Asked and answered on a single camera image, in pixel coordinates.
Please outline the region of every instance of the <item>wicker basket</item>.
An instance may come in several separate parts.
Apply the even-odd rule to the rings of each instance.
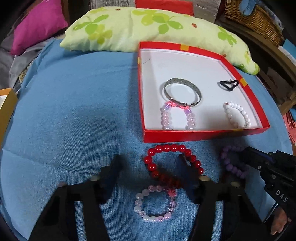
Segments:
[[[269,15],[256,4],[251,15],[245,16],[239,11],[240,2],[241,0],[226,0],[225,17],[262,35],[278,47],[284,41],[284,37]]]

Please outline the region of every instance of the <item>pillow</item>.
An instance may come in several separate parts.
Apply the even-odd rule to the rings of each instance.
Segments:
[[[136,52],[140,41],[173,42],[221,55],[248,74],[257,74],[249,48],[238,36],[204,19],[171,11],[134,7],[90,10],[65,32],[68,50]]]
[[[61,0],[44,0],[16,27],[10,53],[21,55],[27,48],[50,38],[67,26]]]
[[[193,3],[180,0],[135,0],[136,8],[169,10],[193,16]]]

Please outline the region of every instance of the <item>red bead bracelet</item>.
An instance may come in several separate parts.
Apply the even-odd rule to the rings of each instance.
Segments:
[[[199,160],[196,159],[196,156],[192,154],[190,149],[187,149],[184,145],[177,145],[177,144],[165,144],[165,145],[157,145],[154,148],[150,148],[147,151],[147,156],[143,158],[144,163],[147,165],[148,171],[150,171],[150,175],[152,178],[159,179],[161,182],[169,185],[174,186],[176,188],[181,188],[180,180],[177,178],[172,178],[168,176],[165,173],[160,173],[157,169],[157,166],[155,163],[152,162],[152,157],[156,153],[161,152],[176,152],[179,151],[181,153],[184,153],[185,157],[187,157],[191,163],[191,165],[195,168],[197,168],[199,175],[202,175],[204,172],[204,169],[200,167],[201,163]]]

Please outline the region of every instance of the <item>purple bead bracelet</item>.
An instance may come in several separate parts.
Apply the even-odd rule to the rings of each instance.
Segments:
[[[242,150],[243,150],[243,148],[238,147],[238,146],[227,146],[222,149],[220,157],[223,160],[223,163],[226,166],[226,170],[228,172],[235,174],[237,177],[239,177],[241,179],[245,179],[248,174],[248,171],[247,170],[242,171],[241,169],[237,168],[236,166],[233,166],[231,164],[230,159],[227,157],[229,151],[240,152]]]

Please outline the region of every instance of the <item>black hair clip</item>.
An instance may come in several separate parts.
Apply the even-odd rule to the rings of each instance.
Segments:
[[[220,85],[224,86],[228,91],[233,91],[233,89],[239,85],[239,82],[238,82],[238,80],[231,80],[231,81],[223,80],[223,81],[220,81]]]

